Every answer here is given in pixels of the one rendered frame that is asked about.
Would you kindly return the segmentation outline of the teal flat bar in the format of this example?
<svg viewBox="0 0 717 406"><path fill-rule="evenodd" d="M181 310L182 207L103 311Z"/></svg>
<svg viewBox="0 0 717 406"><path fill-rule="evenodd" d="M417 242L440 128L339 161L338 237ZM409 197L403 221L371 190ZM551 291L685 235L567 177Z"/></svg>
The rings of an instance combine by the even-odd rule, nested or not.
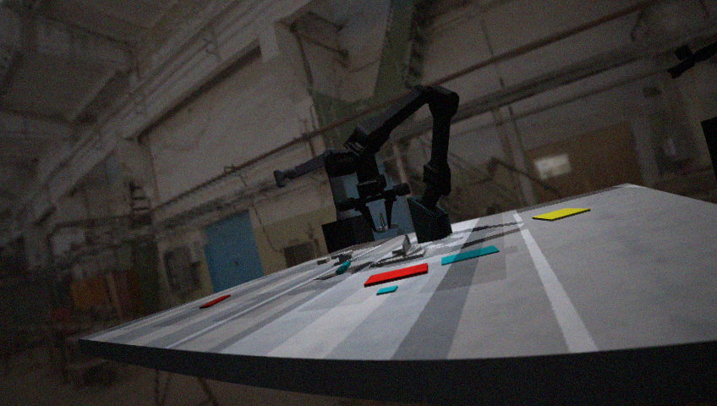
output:
<svg viewBox="0 0 717 406"><path fill-rule="evenodd" d="M387 294L387 293L395 292L396 289L397 289L397 286L389 287L389 288L382 288L382 289L380 289L380 291L379 291L378 293L376 293L376 294L377 294L377 295L379 295L379 294Z"/></svg>

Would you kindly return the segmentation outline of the cyan rectangular plate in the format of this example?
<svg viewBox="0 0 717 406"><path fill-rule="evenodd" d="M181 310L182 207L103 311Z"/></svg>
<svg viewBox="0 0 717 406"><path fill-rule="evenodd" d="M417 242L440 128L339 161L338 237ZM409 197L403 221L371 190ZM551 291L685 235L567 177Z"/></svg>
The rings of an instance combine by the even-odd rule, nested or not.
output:
<svg viewBox="0 0 717 406"><path fill-rule="evenodd" d="M483 256L483 255L490 255L490 254L497 253L497 252L500 252L500 251L494 245L486 246L486 247L480 248L478 250L473 250L473 251L461 253L458 255L450 255L447 257L442 257L441 265L442 266L449 265L456 261L464 261L467 259L471 259L471 258Z"/></svg>

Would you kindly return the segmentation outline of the red flat bar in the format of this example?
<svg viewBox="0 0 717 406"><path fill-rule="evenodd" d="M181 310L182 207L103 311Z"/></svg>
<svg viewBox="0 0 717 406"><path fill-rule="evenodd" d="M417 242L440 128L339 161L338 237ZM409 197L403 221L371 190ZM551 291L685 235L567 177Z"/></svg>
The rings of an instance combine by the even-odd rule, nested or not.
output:
<svg viewBox="0 0 717 406"><path fill-rule="evenodd" d="M207 308L207 307L211 307L211 306L213 306L213 305L216 305L216 303L218 303L218 302L220 302L220 301L223 301L224 299L229 298L229 296L231 296L231 294L225 295L225 296L221 296L220 298L211 301L209 304L204 304L203 306L200 307L200 309L204 309L204 308Z"/></svg>

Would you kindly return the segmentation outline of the cyan long thin bar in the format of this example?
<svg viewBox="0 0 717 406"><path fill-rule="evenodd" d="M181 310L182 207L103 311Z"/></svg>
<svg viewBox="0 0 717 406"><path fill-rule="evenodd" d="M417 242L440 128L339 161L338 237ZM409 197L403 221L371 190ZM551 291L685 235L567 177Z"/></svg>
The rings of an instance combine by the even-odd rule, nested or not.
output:
<svg viewBox="0 0 717 406"><path fill-rule="evenodd" d="M337 274L337 275L343 274L343 273L347 270L347 268L348 268L349 266L351 266L350 261L344 262L342 265L340 265L340 266L338 267L338 269L336 270L336 274Z"/></svg>

